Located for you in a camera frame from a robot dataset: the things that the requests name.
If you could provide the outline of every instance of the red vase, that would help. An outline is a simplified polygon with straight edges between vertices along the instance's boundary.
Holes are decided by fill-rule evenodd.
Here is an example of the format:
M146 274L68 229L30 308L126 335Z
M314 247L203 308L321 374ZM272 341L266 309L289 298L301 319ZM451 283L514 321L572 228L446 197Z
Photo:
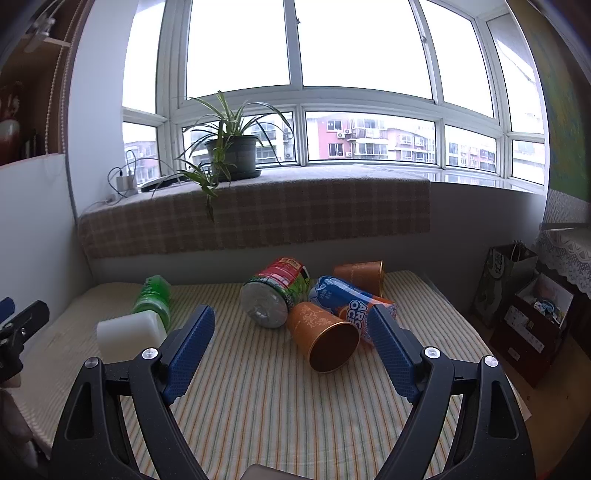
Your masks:
M16 119L22 83L0 89L0 165L18 160L21 126Z

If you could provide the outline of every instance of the blue gripper pad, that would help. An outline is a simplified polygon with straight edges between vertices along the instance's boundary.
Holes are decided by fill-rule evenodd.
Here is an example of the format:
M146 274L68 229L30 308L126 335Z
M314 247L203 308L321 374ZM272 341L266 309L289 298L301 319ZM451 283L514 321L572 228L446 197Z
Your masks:
M187 321L186 327L179 331L179 336L184 336L182 344L173 353L174 356L168 362L167 382L162 398L168 405L182 397L187 392L193 375L199 366L199 362L207 349L209 341L215 330L216 316L210 306L197 307L192 317Z
M0 323L6 320L10 315L14 314L14 302L11 298L6 297L0 301Z
M421 393L415 384L415 364L403 348L401 342L407 339L400 339L404 335L402 329L396 324L390 313L385 309L375 306L368 314L369 335L374 343L379 357L386 368L386 372L392 381L396 393L406 397L410 403L415 403Z

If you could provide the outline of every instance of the bed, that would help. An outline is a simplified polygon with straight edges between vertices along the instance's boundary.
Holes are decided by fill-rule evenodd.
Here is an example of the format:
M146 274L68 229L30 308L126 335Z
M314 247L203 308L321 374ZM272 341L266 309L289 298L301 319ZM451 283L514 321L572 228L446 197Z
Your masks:
M245 316L240 287L171 289L173 327L200 303L216 312L215 334L189 390L171 406L208 477L239 479L249 465L260 463L308 478L373 479L411 410L396 395L376 350L360 345L343 368L317 374L287 329L262 329ZM28 348L22 386L12 393L40 440L52 443L82 363L99 355L95 325L129 313L140 288L110 283L89 290ZM397 302L398 322L423 345L467 361L490 353L471 325L414 273L387 274L384 296ZM452 397L427 477L443 469L460 403ZM156 476L133 402L124 398L122 406L138 466Z

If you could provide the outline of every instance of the silver screw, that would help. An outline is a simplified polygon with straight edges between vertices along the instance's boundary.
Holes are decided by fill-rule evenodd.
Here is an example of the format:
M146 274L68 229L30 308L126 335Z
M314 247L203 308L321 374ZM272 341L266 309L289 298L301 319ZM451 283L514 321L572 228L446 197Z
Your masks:
M99 359L95 356L91 356L89 359L84 362L84 366L86 368L94 368L99 364Z
M428 346L425 348L425 355L427 355L429 358L439 358L441 356L441 352L433 346Z
M156 355L158 355L158 351L155 348L147 348L142 352L142 357L146 360L152 360Z
M493 356L486 356L484 357L484 363L486 363L489 367L496 367L499 364L499 361Z

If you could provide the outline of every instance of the white lace tablecloth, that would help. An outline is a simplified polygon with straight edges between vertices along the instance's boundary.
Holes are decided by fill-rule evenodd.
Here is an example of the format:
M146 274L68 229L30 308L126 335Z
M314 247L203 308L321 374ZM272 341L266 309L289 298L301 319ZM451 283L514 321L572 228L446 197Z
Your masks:
M591 227L540 232L540 261L591 299Z

